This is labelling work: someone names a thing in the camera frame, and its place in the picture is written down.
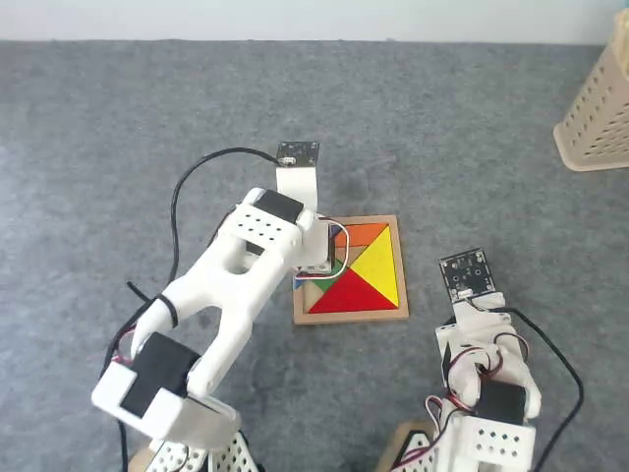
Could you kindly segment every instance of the wooden puzzle board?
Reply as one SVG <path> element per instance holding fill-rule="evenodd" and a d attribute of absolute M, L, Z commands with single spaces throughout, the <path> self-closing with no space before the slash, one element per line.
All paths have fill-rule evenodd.
<path fill-rule="evenodd" d="M 348 264 L 330 280 L 294 280 L 296 325 L 408 318 L 402 251 L 394 214 L 333 218 L 350 233 Z M 333 272 L 343 266 L 345 233 L 332 233 Z"/>

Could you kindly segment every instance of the yellow triangle piece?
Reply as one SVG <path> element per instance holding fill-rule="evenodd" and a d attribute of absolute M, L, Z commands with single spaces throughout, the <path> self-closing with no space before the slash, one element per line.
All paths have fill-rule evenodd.
<path fill-rule="evenodd" d="M 388 226 L 358 256 L 350 268 L 396 307 L 399 306 L 391 229 Z"/>

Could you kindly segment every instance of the white plastic part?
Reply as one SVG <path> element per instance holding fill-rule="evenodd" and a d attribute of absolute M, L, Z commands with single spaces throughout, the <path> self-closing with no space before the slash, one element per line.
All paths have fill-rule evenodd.
<path fill-rule="evenodd" d="M 239 430 L 240 415 L 215 398 L 182 398 L 161 388 L 142 417 L 120 405 L 137 374 L 112 362 L 91 394 L 92 403 L 156 440 L 218 450 Z"/>
<path fill-rule="evenodd" d="M 237 433 L 229 445 L 210 456 L 211 472 L 257 472 L 247 442 L 242 434 Z"/>
<path fill-rule="evenodd" d="M 404 448 L 404 452 L 402 454 L 402 458 L 409 452 L 417 449 L 418 447 L 426 447 L 430 444 L 429 437 L 424 433 L 414 433 L 411 436 L 411 440 L 408 442 L 407 446 Z M 429 451 L 427 454 L 418 457 L 415 460 L 412 460 L 408 463 L 400 465 L 391 469 L 391 472 L 432 472 L 434 470 L 436 462 L 435 450 Z"/>
<path fill-rule="evenodd" d="M 145 472 L 198 472 L 207 451 L 188 447 L 179 442 L 163 442 Z"/>
<path fill-rule="evenodd" d="M 536 429 L 474 416 L 461 418 L 455 440 L 453 469 L 477 471 L 481 462 L 527 471 L 533 461 Z"/>
<path fill-rule="evenodd" d="M 251 205 L 260 192 L 248 193 L 199 260 L 163 291 L 180 320 L 206 307 L 222 309 L 216 338 L 189 374 L 188 392 L 198 398 L 212 394 L 242 351 L 254 319 L 304 251 L 302 235 L 308 234 L 316 219 L 308 209 L 297 224 L 262 211 Z M 247 242 L 264 249 L 249 268 L 242 265 Z M 138 321 L 132 355 L 149 335 L 168 330 L 171 323 L 167 307 L 154 302 Z"/>
<path fill-rule="evenodd" d="M 504 307 L 504 303 L 504 296 L 500 292 L 474 299 L 474 304 L 479 308 L 500 308 Z M 448 344 L 452 358 L 470 346 L 482 348 L 482 351 L 466 355 L 451 369 L 448 384 L 457 392 L 457 396 L 468 406 L 476 404 L 481 394 L 476 364 L 485 364 L 487 354 L 491 366 L 495 367 L 499 348 L 503 364 L 493 379 L 523 386 L 527 392 L 525 417 L 536 418 L 542 408 L 542 394 L 531 376 L 529 367 L 523 361 L 518 339 L 514 336 L 502 336 L 499 346 L 493 344 L 497 334 L 516 333 L 511 324 L 511 317 L 506 313 L 479 310 L 465 301 L 455 303 L 453 309 L 457 323 L 440 326 L 435 331 L 441 359 Z"/>
<path fill-rule="evenodd" d="M 309 211 L 317 211 L 316 168 L 277 167 L 277 191 L 304 204 Z M 295 266 L 316 271 L 325 265 L 329 251 L 329 229 L 322 221 L 315 221 L 314 227 L 304 235 L 303 249 L 296 257 Z"/>

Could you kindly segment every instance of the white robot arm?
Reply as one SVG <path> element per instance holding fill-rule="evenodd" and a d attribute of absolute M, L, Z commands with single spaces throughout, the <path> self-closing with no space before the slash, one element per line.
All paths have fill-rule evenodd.
<path fill-rule="evenodd" d="M 528 471 L 536 437 L 530 420 L 542 405 L 526 364 L 528 343 L 500 313 L 504 296 L 495 291 L 482 250 L 440 265 L 455 315 L 435 331 L 446 394 L 431 398 L 439 407 L 432 440 L 416 433 L 392 471 Z"/>
<path fill-rule="evenodd" d="M 317 148 L 286 146 L 293 148 L 277 169 L 283 193 L 252 189 L 226 217 L 197 262 L 138 319 L 132 365 L 109 365 L 92 392 L 94 405 L 156 440 L 210 451 L 232 440 L 239 415 L 210 395 L 254 319 L 293 268 L 331 269 L 328 223 L 316 213 Z M 201 356 L 162 334 L 206 307 L 220 308 L 221 320 Z"/>

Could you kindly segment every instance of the cable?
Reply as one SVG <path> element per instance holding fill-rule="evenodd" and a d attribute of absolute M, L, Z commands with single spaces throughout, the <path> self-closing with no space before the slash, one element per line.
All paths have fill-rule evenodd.
<path fill-rule="evenodd" d="M 441 430 L 441 427 L 439 426 L 439 422 L 434 417 L 432 410 L 430 410 L 429 405 L 431 402 L 436 403 L 436 405 L 439 407 L 439 414 L 441 414 L 441 410 L 443 409 L 443 403 L 441 402 L 441 399 L 436 395 L 429 395 L 426 397 L 426 400 L 424 400 L 424 407 L 426 408 L 426 411 L 428 412 L 430 416 L 430 420 L 432 421 L 432 424 L 434 425 L 434 430 L 437 433 L 439 433 L 439 431 Z"/>
<path fill-rule="evenodd" d="M 395 467 L 393 469 L 391 469 L 391 472 L 396 472 L 396 471 L 401 471 L 403 469 L 400 469 L 400 467 L 403 467 L 407 464 L 410 464 L 411 462 L 416 461 L 417 459 L 425 456 L 428 452 L 430 452 L 441 440 L 441 438 L 443 438 L 443 435 L 445 434 L 445 431 L 448 427 L 448 424 L 450 423 L 450 418 L 452 418 L 452 415 L 458 411 L 462 411 L 459 408 L 455 408 L 454 410 L 452 410 L 448 416 L 445 419 L 445 422 L 443 423 L 443 429 L 439 432 L 439 434 L 437 435 L 437 437 L 434 439 L 433 442 L 430 443 L 429 446 L 427 447 L 418 447 L 417 449 L 412 449 L 409 450 L 407 452 L 407 454 L 405 455 L 409 455 L 409 457 L 405 458 L 404 460 L 398 462 L 397 464 L 395 464 Z"/>
<path fill-rule="evenodd" d="M 529 345 L 529 342 L 520 334 L 517 334 L 515 332 L 499 332 L 496 336 L 493 337 L 493 343 L 497 344 L 497 340 L 501 337 L 501 336 L 512 336 L 515 337 L 516 339 L 518 339 L 522 345 L 524 346 L 524 362 L 527 362 L 529 360 L 529 355 L 531 354 L 531 346 Z"/>
<path fill-rule="evenodd" d="M 339 223 L 338 221 L 333 220 L 332 218 L 320 217 L 319 221 L 328 221 L 338 226 L 339 228 L 341 228 L 341 230 L 345 233 L 345 259 L 343 261 L 343 265 L 332 275 L 310 275 L 310 276 L 302 276 L 302 277 L 300 277 L 299 275 L 295 275 L 294 277 L 295 280 L 312 280 L 312 279 L 330 280 L 332 278 L 338 277 L 341 273 L 343 273 L 343 271 L 347 267 L 347 263 L 349 262 L 349 258 L 350 258 L 350 232 L 347 230 L 347 228 L 343 224 Z"/>
<path fill-rule="evenodd" d="M 253 154 L 261 157 L 262 159 L 268 160 L 269 162 L 273 162 L 277 164 L 277 159 L 270 154 L 262 150 L 252 149 L 250 147 L 229 147 L 227 149 L 218 150 L 217 152 L 213 152 L 212 154 L 208 154 L 199 159 L 192 167 L 190 167 L 184 175 L 182 175 L 175 185 L 175 190 L 173 191 L 173 198 L 170 203 L 170 231 L 173 235 L 173 264 L 170 267 L 170 273 L 168 274 L 168 283 L 172 282 L 177 276 L 177 269 L 179 268 L 179 231 L 177 229 L 177 203 L 179 202 L 179 193 L 181 192 L 181 188 L 188 180 L 188 177 L 192 175 L 195 170 L 204 165 L 206 162 L 213 160 L 216 157 L 220 157 L 225 154 L 234 154 L 234 153 L 245 153 L 245 154 Z"/>
<path fill-rule="evenodd" d="M 539 326 L 537 326 L 535 323 L 529 320 L 529 318 L 527 318 L 520 310 L 516 308 L 511 308 L 511 307 L 502 307 L 502 308 L 492 308 L 492 309 L 489 309 L 489 311 L 493 313 L 511 313 L 513 315 L 516 315 L 520 320 L 526 323 L 534 332 L 536 332 L 540 336 L 540 338 L 543 340 L 543 342 L 546 343 L 546 345 L 550 348 L 550 350 L 554 353 L 554 355 L 559 358 L 563 366 L 566 368 L 566 370 L 568 371 L 568 373 L 574 380 L 574 383 L 577 385 L 579 396 L 578 396 L 576 404 L 574 405 L 572 410 L 570 410 L 570 413 L 568 413 L 568 416 L 565 417 L 565 419 L 561 422 L 559 427 L 552 434 L 550 441 L 548 441 L 548 443 L 546 444 L 546 447 L 544 448 L 542 452 L 542 456 L 540 457 L 540 460 L 538 461 L 538 464 L 536 465 L 534 469 L 534 472 L 540 472 L 542 470 L 544 463 L 548 459 L 548 456 L 552 452 L 554 445 L 559 440 L 559 437 L 561 436 L 563 431 L 567 428 L 567 426 L 570 424 L 570 422 L 577 416 L 577 413 L 579 413 L 579 410 L 581 409 L 581 406 L 583 405 L 583 401 L 585 399 L 585 388 L 583 387 L 583 381 L 579 377 L 579 374 L 577 374 L 577 372 L 574 370 L 570 362 L 563 355 L 561 350 L 557 346 L 555 346 L 554 342 L 552 342 L 550 338 L 545 334 L 545 332 L 543 332 L 543 330 Z"/>
<path fill-rule="evenodd" d="M 190 177 L 192 173 L 195 172 L 195 170 L 197 170 L 203 164 L 221 155 L 232 154 L 232 153 L 253 154 L 265 160 L 268 160 L 269 162 L 273 162 L 277 164 L 277 159 L 275 157 L 271 156 L 270 154 L 267 154 L 266 152 L 262 150 L 257 150 L 250 147 L 229 147 L 229 148 L 218 150 L 217 152 L 213 152 L 211 154 L 203 156 L 195 164 L 193 164 L 192 167 L 190 167 L 186 172 L 184 172 L 184 174 L 180 177 L 179 181 L 177 181 L 177 184 L 175 185 L 175 189 L 173 191 L 173 197 L 170 204 L 170 230 L 173 237 L 173 264 L 170 267 L 170 272 L 168 274 L 168 283 L 172 282 L 175 279 L 175 277 L 177 276 L 177 269 L 179 268 L 179 230 L 177 229 L 177 203 L 179 202 L 179 194 L 181 192 L 181 189 L 184 183 L 186 182 L 186 180 L 188 180 L 188 177 Z M 229 212 L 224 216 L 223 221 L 228 215 L 229 215 Z M 216 231 L 214 231 L 214 234 L 212 235 L 212 240 L 214 239 L 214 236 L 216 235 L 217 231 L 218 231 L 218 228 L 216 229 Z M 149 299 L 148 297 L 146 297 L 146 295 L 144 295 L 133 282 L 130 282 L 130 281 L 127 282 L 127 286 L 138 297 L 140 297 L 143 300 L 143 304 L 131 315 L 131 317 L 122 326 L 120 326 L 118 331 L 116 331 L 116 334 L 114 335 L 114 337 L 109 342 L 109 345 L 107 346 L 107 350 L 105 352 L 105 361 L 103 363 L 102 370 L 100 371 L 100 375 L 98 376 L 99 379 L 102 378 L 103 374 L 107 370 L 107 367 L 111 363 L 111 360 L 114 357 L 115 352 L 118 350 L 120 339 L 122 339 L 122 337 L 131 328 L 134 327 L 135 323 L 138 321 L 140 316 L 148 309 L 150 304 L 154 301 L 154 299 Z M 120 420 L 117 420 L 117 423 L 118 423 L 118 430 L 120 432 L 120 454 L 122 457 L 122 472 L 128 472 L 129 452 L 127 448 L 127 430 L 125 428 L 125 424 L 122 423 Z"/>

